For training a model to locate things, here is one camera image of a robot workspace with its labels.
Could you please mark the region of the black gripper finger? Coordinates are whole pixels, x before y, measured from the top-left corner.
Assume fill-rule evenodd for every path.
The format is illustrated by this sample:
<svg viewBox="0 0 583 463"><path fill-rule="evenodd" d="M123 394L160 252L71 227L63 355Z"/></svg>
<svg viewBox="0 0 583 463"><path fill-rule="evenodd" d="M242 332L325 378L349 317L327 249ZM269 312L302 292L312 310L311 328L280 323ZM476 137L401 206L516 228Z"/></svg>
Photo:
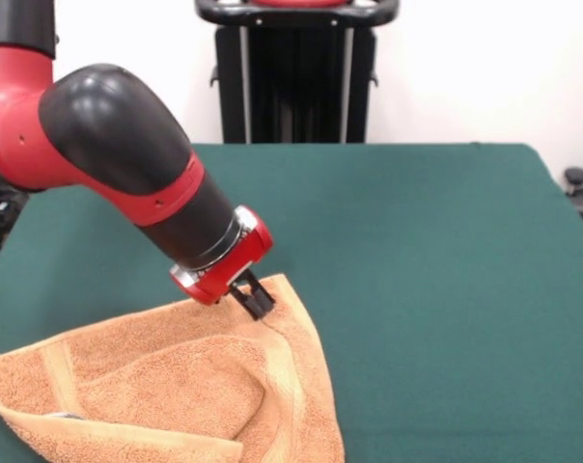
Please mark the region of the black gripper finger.
<svg viewBox="0 0 583 463"><path fill-rule="evenodd" d="M255 295L262 305L263 313L271 312L275 306L275 299L264 288L251 270L245 271L245 281L249 286L252 286L255 289Z"/></svg>
<svg viewBox="0 0 583 463"><path fill-rule="evenodd" d="M258 301L255 289L252 286L248 286L248 289L244 290L238 284L232 284L230 286L230 294L254 320L260 320L264 317L262 305Z"/></svg>

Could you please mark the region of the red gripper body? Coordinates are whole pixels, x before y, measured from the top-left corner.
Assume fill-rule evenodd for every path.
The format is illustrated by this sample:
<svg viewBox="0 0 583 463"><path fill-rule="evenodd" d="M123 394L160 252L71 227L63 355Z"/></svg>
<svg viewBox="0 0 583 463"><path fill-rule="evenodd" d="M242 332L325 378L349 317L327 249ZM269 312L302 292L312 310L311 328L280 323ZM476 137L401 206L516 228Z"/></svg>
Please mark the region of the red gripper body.
<svg viewBox="0 0 583 463"><path fill-rule="evenodd" d="M238 284L247 290L245 271L259 262L271 249L273 241L264 222L258 222L252 229L245 228L244 234L231 251L202 272L180 270L180 288L196 301L212 305L230 294L230 286Z"/></svg>

